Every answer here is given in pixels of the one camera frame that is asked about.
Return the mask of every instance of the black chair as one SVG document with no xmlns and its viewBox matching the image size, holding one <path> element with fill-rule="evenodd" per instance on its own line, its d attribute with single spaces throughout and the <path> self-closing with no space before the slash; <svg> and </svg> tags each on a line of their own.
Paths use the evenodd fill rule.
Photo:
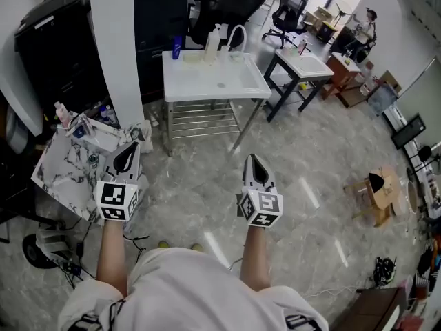
<svg viewBox="0 0 441 331">
<path fill-rule="evenodd" d="M 205 46 L 208 34 L 215 28 L 215 24 L 228 25 L 228 38 L 236 25 L 245 25 L 248 19 L 262 6 L 265 0 L 200 0 L 199 17 L 192 26 L 189 21 L 189 35 L 194 43 Z M 243 41 L 242 33 L 235 33 L 230 46 L 238 46 Z"/>
<path fill-rule="evenodd" d="M 310 22 L 303 22 L 301 27 L 298 26 L 298 20 L 305 9 L 307 0 L 280 0 L 280 6 L 275 13 L 273 13 L 273 24 L 282 32 L 269 29 L 268 33 L 262 36 L 264 40 L 267 36 L 279 37 L 282 40 L 282 48 L 285 41 L 290 43 L 291 40 L 285 35 L 286 32 L 294 32 L 302 34 L 306 32 L 307 26 L 312 26 Z"/>
</svg>

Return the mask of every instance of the floor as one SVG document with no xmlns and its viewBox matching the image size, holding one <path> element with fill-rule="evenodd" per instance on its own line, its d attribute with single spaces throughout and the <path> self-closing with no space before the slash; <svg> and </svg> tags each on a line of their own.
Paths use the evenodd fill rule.
<svg viewBox="0 0 441 331">
<path fill-rule="evenodd" d="M 247 51 L 256 55 L 264 71 L 278 41 L 262 43 L 265 30 L 251 24 L 247 29 Z M 313 50 L 326 54 L 326 48 L 310 38 Z M 235 105 L 244 122 L 253 103 Z M 345 192 L 343 185 L 384 164 L 403 177 L 407 165 L 395 150 L 387 125 L 372 115 L 367 104 L 347 110 L 335 97 L 316 98 L 301 115 L 298 106 L 294 100 L 271 123 L 261 112 L 233 155 L 227 149 L 236 136 L 222 135 L 176 141 L 174 156 L 169 158 L 154 128 L 154 151 L 142 158 L 150 188 L 130 236 L 149 234 L 149 239 L 139 243 L 147 249 L 155 248 L 161 239 L 183 247 L 200 242 L 208 253 L 231 265 L 241 257 L 247 231 L 245 220 L 236 217 L 235 194 L 242 186 L 246 156 L 258 154 L 275 172 L 284 200 L 282 218 L 267 230 L 273 284 L 296 289 L 333 323 L 355 297 L 342 288 L 370 285 L 368 277 L 377 256 L 397 259 L 394 285 L 413 274 L 420 251 L 420 242 L 414 239 L 417 221 L 416 216 L 405 221 L 393 217 L 387 225 L 374 228 L 369 215 L 351 218 L 363 205 L 363 197 Z M 37 211 L 61 217 L 68 226 L 76 221 L 41 191 L 37 192 Z M 21 240 L 35 232 L 33 222 L 17 218 L 9 226 L 12 243 L 0 246 L 0 319 L 10 325 L 5 330 L 53 330 L 71 287 L 61 271 L 38 270 L 23 258 Z M 76 238 L 81 240 L 87 228 L 87 222 L 80 222 L 74 230 Z M 93 225 L 83 258 L 92 273 L 100 239 L 101 228 Z M 126 252 L 131 268 L 138 251 L 127 242 Z M 237 263 L 232 271 L 238 274 L 239 269 Z M 339 294 L 319 294 L 328 289 Z"/>
</svg>

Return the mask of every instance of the shoe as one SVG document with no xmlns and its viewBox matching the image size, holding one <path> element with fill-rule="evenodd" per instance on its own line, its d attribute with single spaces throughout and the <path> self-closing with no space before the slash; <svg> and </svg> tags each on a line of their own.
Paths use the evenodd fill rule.
<svg viewBox="0 0 441 331">
<path fill-rule="evenodd" d="M 193 244 L 190 249 L 195 250 L 195 251 L 199 251 L 199 252 L 204 252 L 203 246 L 199 243 Z"/>
<path fill-rule="evenodd" d="M 158 249 L 168 249 L 170 248 L 170 244 L 168 242 L 166 242 L 165 240 L 161 240 L 158 243 Z"/>
</svg>

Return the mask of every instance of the faucet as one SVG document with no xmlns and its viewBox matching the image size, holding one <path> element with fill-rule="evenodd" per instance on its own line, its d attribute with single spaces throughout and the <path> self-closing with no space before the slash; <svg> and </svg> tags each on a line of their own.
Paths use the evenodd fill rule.
<svg viewBox="0 0 441 331">
<path fill-rule="evenodd" d="M 232 30 L 232 33 L 230 34 L 229 39 L 228 39 L 228 43 L 227 43 L 228 49 L 227 50 L 229 50 L 229 45 L 232 42 L 234 33 L 235 33 L 235 31 L 237 30 L 238 27 L 242 28 L 242 33 L 243 33 L 242 50 L 240 51 L 240 52 L 243 52 L 245 50 L 245 46 L 247 45 L 247 31 L 246 31 L 245 27 L 242 26 L 242 25 L 234 26 L 234 28 Z"/>
<path fill-rule="evenodd" d="M 84 133 L 86 135 L 91 137 L 95 136 L 95 130 L 84 113 L 77 115 L 69 122 L 69 126 L 67 128 L 64 128 L 67 130 L 65 136 L 69 137 L 71 134 L 77 131 L 81 126 L 83 127 Z"/>
</svg>

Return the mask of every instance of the white shirt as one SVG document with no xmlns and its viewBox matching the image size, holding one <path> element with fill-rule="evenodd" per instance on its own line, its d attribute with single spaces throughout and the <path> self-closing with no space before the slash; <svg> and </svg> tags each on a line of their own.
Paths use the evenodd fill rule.
<svg viewBox="0 0 441 331">
<path fill-rule="evenodd" d="M 287 321 L 309 320 L 329 330 L 325 319 L 291 288 L 254 292 L 215 258 L 193 250 L 148 252 L 128 285 L 123 300 L 111 285 L 81 282 L 59 315 L 58 329 L 68 330 L 76 322 L 84 330 L 100 330 L 101 325 L 102 330 L 124 331 L 285 331 Z M 78 322 L 82 317 L 87 321 Z M 314 328 L 306 323 L 293 330 Z"/>
<path fill-rule="evenodd" d="M 369 21 L 360 22 L 360 27 L 364 33 L 373 36 L 373 22 L 369 22 Z M 362 44 L 366 44 L 369 38 L 365 34 L 359 32 L 356 36 L 356 39 Z"/>
</svg>

